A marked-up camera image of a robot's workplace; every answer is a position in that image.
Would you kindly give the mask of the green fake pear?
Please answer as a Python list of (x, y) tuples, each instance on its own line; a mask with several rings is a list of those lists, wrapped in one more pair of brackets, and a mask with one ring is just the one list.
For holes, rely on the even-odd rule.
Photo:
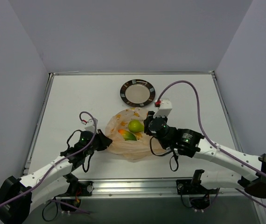
[(128, 130), (132, 133), (139, 133), (144, 131), (144, 125), (139, 120), (131, 120), (128, 123)]

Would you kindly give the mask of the translucent orange plastic bag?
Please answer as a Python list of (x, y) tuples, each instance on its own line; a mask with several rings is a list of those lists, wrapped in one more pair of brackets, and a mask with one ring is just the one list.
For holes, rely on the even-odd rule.
[(114, 115), (105, 128), (105, 135), (112, 140), (108, 151), (113, 154), (124, 156), (127, 160), (140, 160), (151, 156), (151, 150), (155, 154), (162, 154), (164, 149), (160, 146), (158, 140), (151, 139), (143, 132), (133, 133), (137, 140), (125, 141), (119, 134), (119, 129), (128, 130), (128, 123), (131, 120), (139, 120), (142, 124), (147, 117), (148, 110), (135, 107), (122, 110)]

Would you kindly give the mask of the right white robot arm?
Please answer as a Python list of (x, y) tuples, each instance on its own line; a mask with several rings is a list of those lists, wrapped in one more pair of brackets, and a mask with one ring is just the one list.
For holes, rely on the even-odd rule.
[(223, 147), (196, 131), (171, 127), (167, 120), (166, 117), (155, 117), (150, 111), (143, 122), (145, 134), (157, 139), (163, 149), (173, 153), (176, 160), (179, 156), (187, 156), (224, 168), (215, 173), (196, 170), (191, 180), (195, 192), (240, 188), (251, 196), (266, 199), (266, 154), (256, 156)]

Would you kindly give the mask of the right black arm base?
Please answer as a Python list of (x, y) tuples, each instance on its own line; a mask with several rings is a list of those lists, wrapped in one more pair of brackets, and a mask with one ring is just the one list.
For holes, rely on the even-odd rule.
[(220, 188), (207, 189), (202, 185), (201, 177), (204, 172), (203, 169), (198, 169), (191, 179), (176, 180), (177, 194), (183, 206), (194, 212), (204, 213), (219, 195)]

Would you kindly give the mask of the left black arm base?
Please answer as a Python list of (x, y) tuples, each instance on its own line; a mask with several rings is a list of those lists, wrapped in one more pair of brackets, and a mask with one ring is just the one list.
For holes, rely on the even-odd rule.
[(73, 174), (65, 175), (67, 183), (69, 184), (67, 191), (63, 194), (62, 202), (79, 208), (81, 205), (81, 197), (92, 196), (93, 182), (79, 181)]

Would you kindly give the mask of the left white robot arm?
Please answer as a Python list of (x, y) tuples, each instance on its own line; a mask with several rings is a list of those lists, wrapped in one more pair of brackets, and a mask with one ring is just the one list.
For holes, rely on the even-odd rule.
[(39, 205), (55, 196), (72, 196), (79, 187), (72, 172), (83, 166), (85, 158), (106, 150), (112, 140), (101, 130), (80, 131), (78, 142), (39, 170), (15, 178), (8, 177), (0, 188), (0, 220), (4, 224), (21, 224)]

